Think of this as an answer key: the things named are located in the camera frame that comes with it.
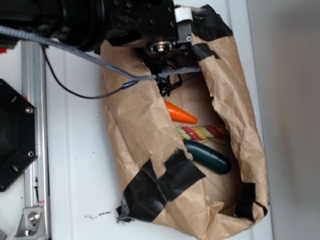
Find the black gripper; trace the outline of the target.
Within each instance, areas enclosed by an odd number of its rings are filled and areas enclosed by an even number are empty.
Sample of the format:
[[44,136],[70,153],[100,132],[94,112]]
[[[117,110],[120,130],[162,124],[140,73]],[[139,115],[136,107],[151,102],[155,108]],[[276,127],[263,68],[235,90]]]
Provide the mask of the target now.
[[172,0],[108,0],[107,41],[135,49],[153,73],[178,68],[192,42],[192,10]]

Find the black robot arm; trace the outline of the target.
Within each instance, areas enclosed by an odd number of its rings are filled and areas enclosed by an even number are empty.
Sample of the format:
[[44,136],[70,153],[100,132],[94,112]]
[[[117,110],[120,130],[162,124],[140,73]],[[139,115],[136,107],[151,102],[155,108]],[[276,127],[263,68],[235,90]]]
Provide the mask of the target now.
[[192,11],[171,0],[3,0],[3,27],[57,39],[84,52],[103,41],[166,64],[192,41]]

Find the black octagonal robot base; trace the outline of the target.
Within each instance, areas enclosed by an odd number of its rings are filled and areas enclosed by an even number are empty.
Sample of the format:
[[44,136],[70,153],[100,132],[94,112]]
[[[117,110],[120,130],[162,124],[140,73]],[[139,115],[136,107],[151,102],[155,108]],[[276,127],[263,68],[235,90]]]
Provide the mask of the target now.
[[0,191],[7,191],[36,157],[36,108],[1,79]]

